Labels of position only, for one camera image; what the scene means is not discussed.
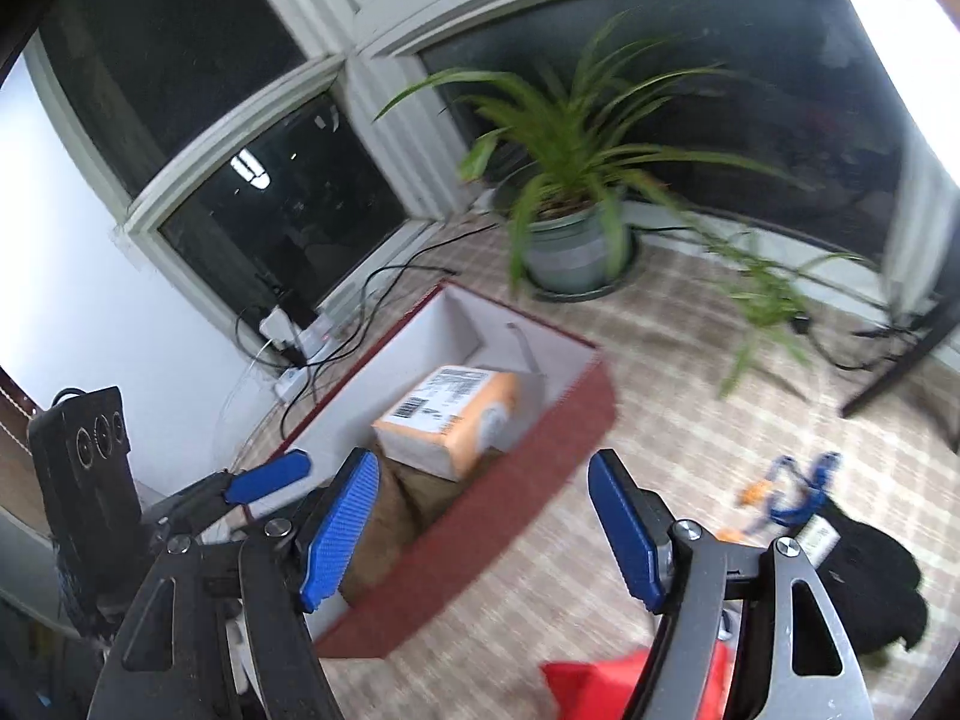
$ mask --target blue rubber pad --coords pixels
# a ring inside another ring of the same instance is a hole
[[[590,458],[587,488],[627,590],[651,613],[659,613],[665,594],[656,567],[656,547],[599,454]]]
[[[315,610],[340,586],[357,539],[373,510],[379,485],[376,455],[366,452],[310,542],[304,583],[299,590],[306,610]]]
[[[264,495],[299,482],[309,473],[309,455],[301,449],[293,449],[270,463],[234,477],[224,493],[224,500],[237,506],[253,503]]]

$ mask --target dark window glass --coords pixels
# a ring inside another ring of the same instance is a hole
[[[880,261],[901,171],[905,111],[847,0],[554,1],[455,35],[421,58],[430,71],[508,70],[534,83],[541,83],[538,68],[545,64],[568,80],[590,35],[621,11],[628,13],[610,49],[668,39],[627,69],[628,79],[713,63],[747,76],[683,81],[669,93],[674,100],[628,140],[736,151],[816,190],[716,165],[664,164],[652,172],[720,214]],[[442,92],[464,133],[491,127],[455,103],[463,89]],[[495,170],[515,167],[515,153],[496,157]]]
[[[40,35],[83,128],[132,196],[304,61],[265,0],[59,0]]]
[[[329,95],[259,135],[194,191],[160,232],[251,324],[295,290],[317,304],[405,221]]]

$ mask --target black fabric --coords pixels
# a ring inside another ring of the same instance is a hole
[[[897,640],[912,649],[926,630],[926,602],[918,593],[920,567],[896,539],[847,517],[837,504],[817,512],[836,528],[840,541],[817,569],[850,638],[867,655]],[[793,528],[797,536],[803,526]]]

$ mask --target black metal leg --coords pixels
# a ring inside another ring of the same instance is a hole
[[[913,348],[906,351],[899,360],[894,362],[872,383],[847,401],[840,409],[843,418],[853,416],[870,405],[872,401],[884,394],[895,384],[898,384],[907,373],[928,356],[960,325],[960,299],[949,298],[942,301],[928,314],[933,319],[930,329]]]

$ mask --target metal screw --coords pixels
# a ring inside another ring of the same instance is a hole
[[[179,536],[171,536],[170,541],[167,541],[167,552],[171,555],[182,555],[190,549],[190,536],[184,536],[181,533]]]
[[[293,530],[293,527],[294,526],[290,524],[289,519],[277,517],[277,519],[272,519],[263,526],[263,532],[267,533],[267,536],[271,536],[272,538],[282,538],[282,536],[286,536],[287,533],[290,533],[290,531]]]
[[[790,536],[781,536],[776,540],[776,550],[784,557],[797,557],[800,555],[800,544]]]
[[[692,519],[678,520],[677,530],[680,532],[680,535],[683,538],[685,538],[687,541],[697,541],[697,539],[704,534],[703,528],[701,528]]]

